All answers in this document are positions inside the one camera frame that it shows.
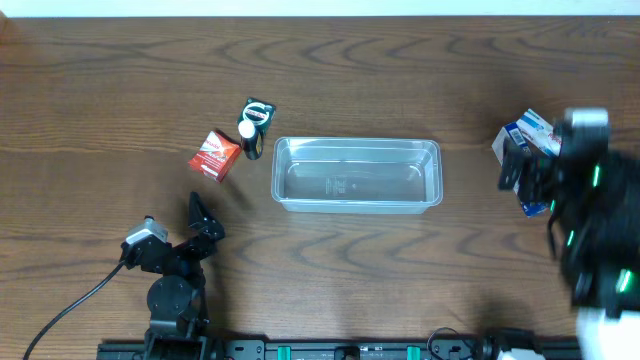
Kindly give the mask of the blue Kool Fever box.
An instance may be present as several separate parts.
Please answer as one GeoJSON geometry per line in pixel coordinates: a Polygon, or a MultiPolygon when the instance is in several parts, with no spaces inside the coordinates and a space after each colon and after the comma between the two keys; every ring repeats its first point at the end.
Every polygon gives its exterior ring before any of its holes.
{"type": "MultiPolygon", "coordinates": [[[[491,148],[500,164],[503,164],[505,155],[509,148],[515,148],[517,153],[531,155],[532,152],[515,122],[503,126],[494,139],[491,148]]],[[[535,217],[546,211],[544,203],[524,202],[518,195],[519,184],[515,183],[513,192],[516,194],[523,213],[528,217],[535,217]]]]}

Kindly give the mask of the white blue Panadol box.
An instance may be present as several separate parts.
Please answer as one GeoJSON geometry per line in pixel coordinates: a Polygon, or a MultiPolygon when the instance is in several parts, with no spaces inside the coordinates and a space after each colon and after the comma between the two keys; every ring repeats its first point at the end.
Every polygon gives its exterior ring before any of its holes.
{"type": "Polygon", "coordinates": [[[555,157],[560,153],[562,140],[554,134],[554,128],[532,109],[528,109],[516,121],[524,137],[540,152],[555,157]]]}

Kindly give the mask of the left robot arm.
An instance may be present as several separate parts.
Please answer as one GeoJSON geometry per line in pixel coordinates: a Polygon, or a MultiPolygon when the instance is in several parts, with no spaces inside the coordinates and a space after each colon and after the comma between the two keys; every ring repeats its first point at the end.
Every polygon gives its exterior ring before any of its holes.
{"type": "Polygon", "coordinates": [[[206,334],[210,323],[201,261],[217,252],[225,230],[198,193],[190,194],[188,227],[194,236],[172,245],[168,230],[147,216],[121,244],[120,261],[160,276],[150,287],[143,360],[210,360],[224,357],[222,342],[206,334]]]}

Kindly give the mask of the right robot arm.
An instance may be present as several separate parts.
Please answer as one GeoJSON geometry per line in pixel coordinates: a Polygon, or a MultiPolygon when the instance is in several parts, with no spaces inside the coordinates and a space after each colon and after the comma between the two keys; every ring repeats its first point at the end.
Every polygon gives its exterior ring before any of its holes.
{"type": "Polygon", "coordinates": [[[558,127],[556,156],[503,140],[498,187],[551,210],[552,257],[571,291],[586,359],[639,356],[639,161],[609,147],[606,124],[558,127]]]}

